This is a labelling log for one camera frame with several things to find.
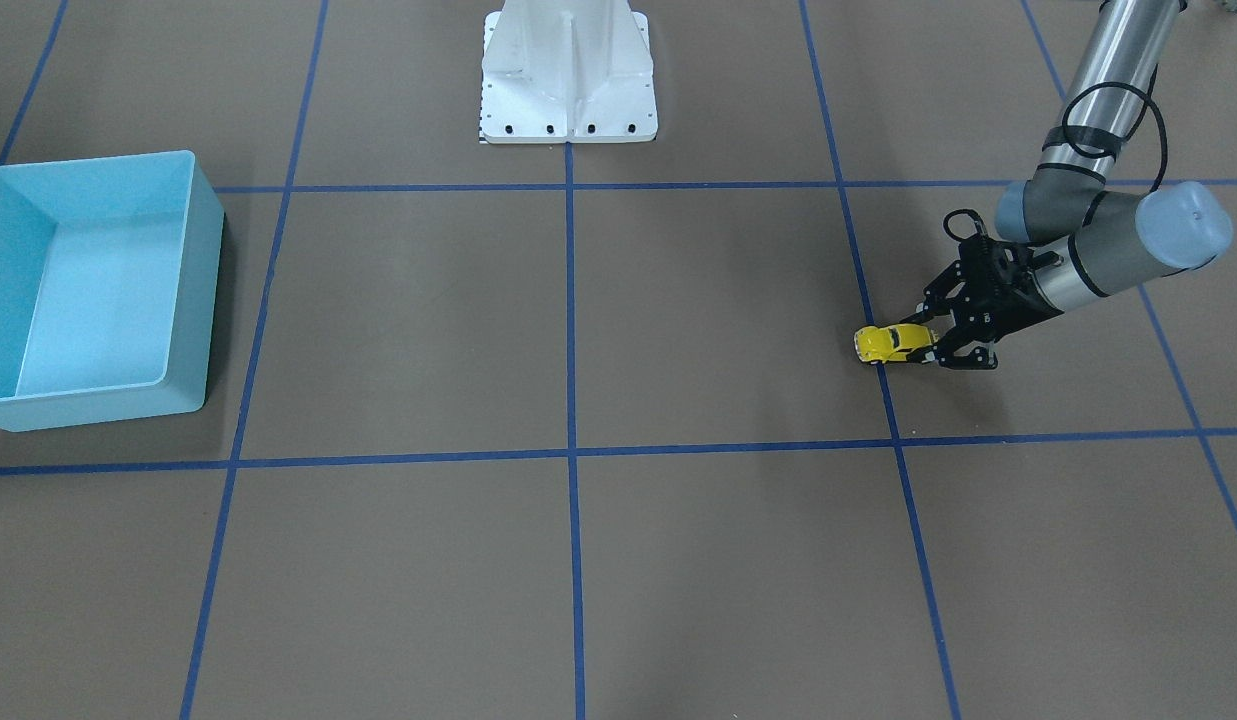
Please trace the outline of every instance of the white mounting bracket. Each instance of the white mounting bracket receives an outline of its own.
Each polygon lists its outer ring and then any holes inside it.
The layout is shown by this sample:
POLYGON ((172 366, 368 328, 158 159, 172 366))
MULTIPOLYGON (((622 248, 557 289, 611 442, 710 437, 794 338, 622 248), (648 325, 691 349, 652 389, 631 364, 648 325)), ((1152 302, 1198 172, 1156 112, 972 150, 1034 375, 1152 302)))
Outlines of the white mounting bracket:
POLYGON ((481 69, 484 142, 658 135, 649 20, 627 0, 507 0, 485 19, 481 69))

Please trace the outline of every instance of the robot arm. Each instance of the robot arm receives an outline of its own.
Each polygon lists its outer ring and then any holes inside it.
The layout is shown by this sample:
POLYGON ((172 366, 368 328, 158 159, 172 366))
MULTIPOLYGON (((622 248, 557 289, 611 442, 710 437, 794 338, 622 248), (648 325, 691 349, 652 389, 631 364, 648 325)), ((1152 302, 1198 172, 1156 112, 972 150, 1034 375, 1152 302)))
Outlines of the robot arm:
POLYGON ((855 336, 861 360, 993 369, 995 343, 1163 275, 1199 268, 1225 251, 1231 219, 1206 187, 1162 191, 1163 118, 1150 101, 1159 54, 1186 0, 1106 0, 1040 163, 1011 184, 996 213, 1003 240, 974 210, 943 220, 960 259, 924 291, 917 313, 855 336), (1105 191, 1124 144, 1152 109, 1162 130, 1162 172, 1147 195, 1105 191), (974 234, 951 220, 967 215, 974 234), (943 336, 923 328, 950 315, 943 336))

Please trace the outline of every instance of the yellow toy car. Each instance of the yellow toy car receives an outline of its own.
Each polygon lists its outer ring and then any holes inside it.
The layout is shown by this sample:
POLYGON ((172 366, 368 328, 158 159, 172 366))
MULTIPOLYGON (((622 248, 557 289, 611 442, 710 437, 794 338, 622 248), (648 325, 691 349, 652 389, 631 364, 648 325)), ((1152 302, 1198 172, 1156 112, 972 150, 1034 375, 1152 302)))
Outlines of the yellow toy car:
POLYGON ((854 333, 854 350, 858 360, 873 365, 905 362, 907 355, 935 341, 938 335, 925 325, 907 323, 884 328, 868 325, 854 333))

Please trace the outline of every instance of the light blue plastic container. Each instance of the light blue plastic container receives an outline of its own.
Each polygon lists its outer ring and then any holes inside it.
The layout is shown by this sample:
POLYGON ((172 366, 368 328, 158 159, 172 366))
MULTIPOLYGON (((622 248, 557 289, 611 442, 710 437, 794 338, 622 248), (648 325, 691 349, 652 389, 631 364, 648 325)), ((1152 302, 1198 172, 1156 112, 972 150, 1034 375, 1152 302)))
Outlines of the light blue plastic container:
POLYGON ((0 168, 0 428, 205 403, 221 204, 188 151, 0 168))

